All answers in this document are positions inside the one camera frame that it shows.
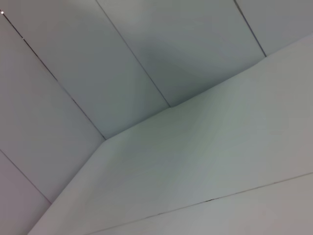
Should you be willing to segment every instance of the ceiling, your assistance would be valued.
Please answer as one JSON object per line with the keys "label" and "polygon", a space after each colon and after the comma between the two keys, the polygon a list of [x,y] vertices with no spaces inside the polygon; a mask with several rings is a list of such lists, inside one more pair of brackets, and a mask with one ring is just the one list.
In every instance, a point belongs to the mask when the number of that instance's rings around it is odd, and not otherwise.
{"label": "ceiling", "polygon": [[[310,34],[308,0],[238,0],[266,54]],[[0,0],[105,138],[264,58],[232,0]]]}

